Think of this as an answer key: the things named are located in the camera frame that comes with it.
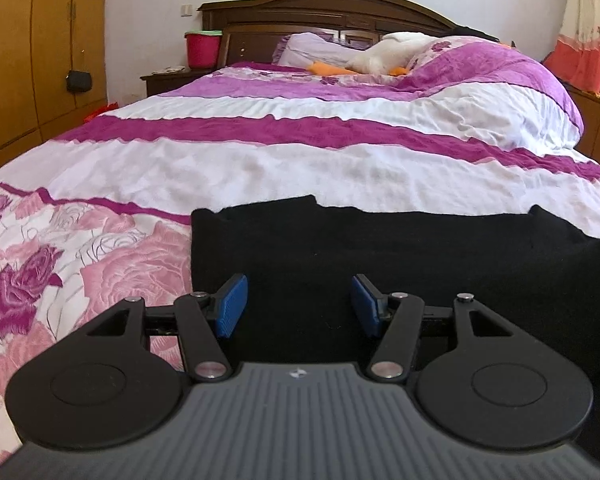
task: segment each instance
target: wooden headboard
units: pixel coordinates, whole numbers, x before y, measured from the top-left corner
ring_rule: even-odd
[[[390,32],[448,33],[456,24],[407,0],[235,0],[203,4],[205,30],[222,30],[218,67],[271,62],[282,36],[318,32],[347,42],[377,43]]]

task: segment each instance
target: black cloth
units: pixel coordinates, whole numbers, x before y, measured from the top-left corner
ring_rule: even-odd
[[[249,279],[248,305],[222,343],[233,365],[365,366],[376,343],[349,303],[350,279],[362,272],[383,292],[430,305],[471,292],[594,384],[600,374],[600,239],[538,206],[521,215],[372,214],[309,196],[197,210],[191,221],[194,288],[215,291],[234,272]],[[598,397],[583,439],[600,459]]]
[[[452,28],[448,33],[444,34],[442,38],[446,38],[447,36],[474,36],[476,38],[482,38],[483,40],[489,40],[494,41],[495,43],[500,43],[500,40],[495,36],[490,36],[489,34],[481,30],[476,30],[471,27],[462,27],[461,25]]]

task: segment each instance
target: bedspread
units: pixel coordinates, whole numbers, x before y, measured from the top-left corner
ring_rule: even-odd
[[[600,236],[600,166],[541,65],[441,41],[400,78],[239,64],[108,112],[0,169],[0,460],[14,371],[127,296],[191,290],[189,215],[312,194],[368,212],[526,213]],[[152,349],[178,359],[171,339]]]

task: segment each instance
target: blue rubber pad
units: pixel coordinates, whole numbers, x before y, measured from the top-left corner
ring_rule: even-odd
[[[243,276],[233,288],[218,301],[216,337],[231,337],[242,311],[247,304],[248,281]]]
[[[366,336],[380,337],[381,326],[378,317],[378,302],[355,276],[351,280],[351,303]]]

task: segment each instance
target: gray ribbed plate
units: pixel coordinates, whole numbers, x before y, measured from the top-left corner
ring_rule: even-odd
[[[24,445],[0,480],[600,480],[563,445],[498,454],[427,422],[403,389],[353,365],[245,364],[195,387],[157,431],[115,449],[61,452]]]

